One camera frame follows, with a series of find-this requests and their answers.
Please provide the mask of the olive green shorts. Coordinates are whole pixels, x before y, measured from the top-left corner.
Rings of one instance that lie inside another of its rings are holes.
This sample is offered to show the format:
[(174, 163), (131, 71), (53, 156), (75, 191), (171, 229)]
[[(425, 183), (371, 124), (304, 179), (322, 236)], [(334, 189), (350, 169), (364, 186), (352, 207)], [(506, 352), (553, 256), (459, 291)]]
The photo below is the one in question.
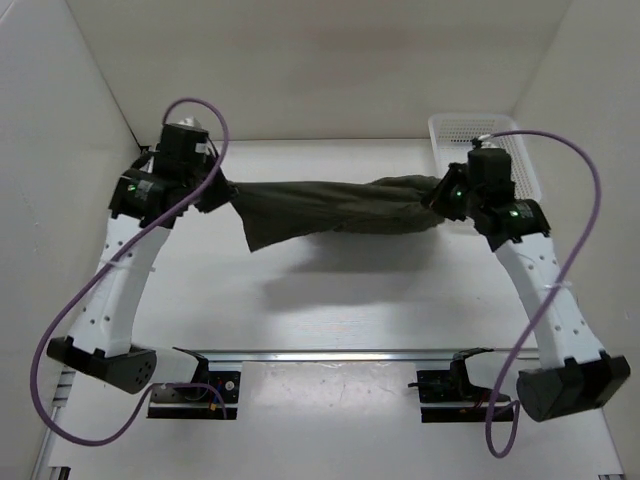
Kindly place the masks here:
[(404, 235), (445, 222), (424, 200), (439, 179), (406, 175), (369, 183), (243, 182), (231, 204), (250, 251), (327, 232)]

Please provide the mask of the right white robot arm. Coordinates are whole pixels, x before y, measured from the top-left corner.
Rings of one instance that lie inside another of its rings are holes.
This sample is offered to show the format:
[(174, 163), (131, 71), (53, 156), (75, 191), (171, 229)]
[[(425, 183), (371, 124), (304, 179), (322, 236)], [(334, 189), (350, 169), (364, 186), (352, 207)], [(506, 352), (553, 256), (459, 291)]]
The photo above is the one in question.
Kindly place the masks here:
[(424, 205), (450, 220), (471, 219), (504, 267), (529, 319), (538, 347), (537, 368), (519, 366), (492, 349), (455, 355), (449, 387), (470, 400), (484, 388), (519, 400), (542, 422), (602, 408), (629, 378), (623, 356), (609, 355), (591, 331), (570, 289), (560, 279), (551, 229), (540, 205), (518, 199), (509, 168), (496, 178), (472, 175), (450, 164)]

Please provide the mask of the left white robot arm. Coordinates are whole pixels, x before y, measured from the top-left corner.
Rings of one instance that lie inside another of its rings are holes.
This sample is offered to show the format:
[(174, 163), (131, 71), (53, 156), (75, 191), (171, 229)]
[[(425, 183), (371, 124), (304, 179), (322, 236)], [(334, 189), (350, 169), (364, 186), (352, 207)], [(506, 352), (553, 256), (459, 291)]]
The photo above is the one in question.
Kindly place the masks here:
[(130, 394), (149, 384), (168, 383), (188, 400), (206, 395), (210, 377), (202, 355), (132, 341), (143, 290), (177, 217), (190, 205), (208, 213), (233, 197), (222, 174), (194, 197), (205, 177), (135, 168), (122, 174), (109, 204), (102, 265), (79, 294), (81, 312), (69, 333), (45, 337), (50, 359)]

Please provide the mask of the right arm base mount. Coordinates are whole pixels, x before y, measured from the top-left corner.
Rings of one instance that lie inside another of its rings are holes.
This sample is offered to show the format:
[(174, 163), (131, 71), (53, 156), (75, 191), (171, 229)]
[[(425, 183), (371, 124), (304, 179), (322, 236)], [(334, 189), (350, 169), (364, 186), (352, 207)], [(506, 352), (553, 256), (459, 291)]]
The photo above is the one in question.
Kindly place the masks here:
[(423, 424), (483, 423), (490, 390), (459, 387), (449, 370), (418, 370), (407, 387), (418, 392)]

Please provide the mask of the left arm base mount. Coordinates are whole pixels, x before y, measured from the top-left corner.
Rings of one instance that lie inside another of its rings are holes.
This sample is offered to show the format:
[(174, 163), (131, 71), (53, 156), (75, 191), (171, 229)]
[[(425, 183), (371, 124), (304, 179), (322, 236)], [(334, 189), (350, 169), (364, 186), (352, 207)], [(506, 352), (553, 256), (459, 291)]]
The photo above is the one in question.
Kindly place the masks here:
[(196, 387), (155, 387), (147, 418), (155, 420), (236, 420), (241, 371), (230, 366), (209, 370)]

